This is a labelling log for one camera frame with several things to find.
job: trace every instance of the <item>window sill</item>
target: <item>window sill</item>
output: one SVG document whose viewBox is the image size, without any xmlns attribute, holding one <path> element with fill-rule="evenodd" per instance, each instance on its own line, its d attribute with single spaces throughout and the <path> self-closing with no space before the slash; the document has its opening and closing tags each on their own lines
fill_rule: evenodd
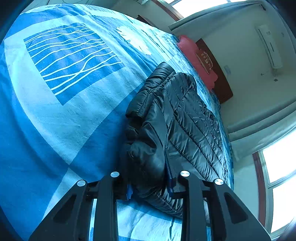
<svg viewBox="0 0 296 241">
<path fill-rule="evenodd" d="M 174 9 L 166 1 L 164 0 L 151 0 L 151 1 L 154 2 L 157 6 L 161 7 L 175 21 L 179 21 L 184 18 L 176 9 Z"/>
</svg>

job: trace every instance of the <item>wrinkled fabric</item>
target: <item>wrinkled fabric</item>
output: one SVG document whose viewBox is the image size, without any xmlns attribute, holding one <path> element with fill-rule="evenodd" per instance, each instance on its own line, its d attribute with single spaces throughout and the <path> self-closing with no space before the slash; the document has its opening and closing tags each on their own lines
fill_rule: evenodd
<svg viewBox="0 0 296 241">
<path fill-rule="evenodd" d="M 128 176 L 137 195 L 182 217 L 182 199 L 166 188 L 167 158 L 199 178 L 227 179 L 218 122 L 197 95 L 192 75 L 159 64 L 130 102 L 126 117 Z"/>
</svg>

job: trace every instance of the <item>air conditioner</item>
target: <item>air conditioner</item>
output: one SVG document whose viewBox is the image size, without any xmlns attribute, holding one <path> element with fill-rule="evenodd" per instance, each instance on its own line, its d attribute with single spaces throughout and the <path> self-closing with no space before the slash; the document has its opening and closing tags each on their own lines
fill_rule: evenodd
<svg viewBox="0 0 296 241">
<path fill-rule="evenodd" d="M 276 46 L 276 42 L 272 37 L 270 30 L 267 25 L 261 25 L 256 28 L 262 43 L 265 47 L 266 53 L 268 55 L 271 67 L 274 69 L 279 69 L 283 67 L 283 63 L 281 61 L 281 56 L 279 54 L 278 48 Z"/>
</svg>

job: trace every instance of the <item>wooden headboard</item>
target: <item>wooden headboard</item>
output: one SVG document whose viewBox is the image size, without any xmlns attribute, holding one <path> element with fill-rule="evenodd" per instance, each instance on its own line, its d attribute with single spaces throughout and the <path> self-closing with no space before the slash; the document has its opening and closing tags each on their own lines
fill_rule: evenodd
<svg viewBox="0 0 296 241">
<path fill-rule="evenodd" d="M 217 60 L 215 59 L 214 55 L 206 45 L 206 43 L 200 39 L 196 42 L 196 45 L 199 49 L 202 49 L 206 51 L 206 53 L 211 58 L 211 61 L 213 62 L 213 70 L 218 75 L 218 79 L 215 82 L 215 87 L 213 88 L 214 93 L 218 97 L 218 100 L 220 104 L 224 103 L 226 100 L 229 100 L 233 96 L 233 92 L 227 82 L 227 79 L 218 64 Z"/>
</svg>

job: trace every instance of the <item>bed sheet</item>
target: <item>bed sheet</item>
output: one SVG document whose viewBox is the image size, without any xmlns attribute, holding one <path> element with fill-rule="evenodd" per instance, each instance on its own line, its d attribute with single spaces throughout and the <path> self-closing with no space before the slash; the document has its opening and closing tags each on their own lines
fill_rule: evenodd
<svg viewBox="0 0 296 241">
<path fill-rule="evenodd" d="M 218 119 L 225 181 L 233 188 L 219 102 L 176 41 L 91 5 L 43 6 L 17 18 L 0 45 L 0 206 L 22 239 L 77 180 L 100 180 L 114 170 L 126 108 L 163 61 L 194 76 L 198 94 Z M 131 199 L 118 202 L 118 230 L 124 241 L 180 240 L 181 220 Z"/>
</svg>

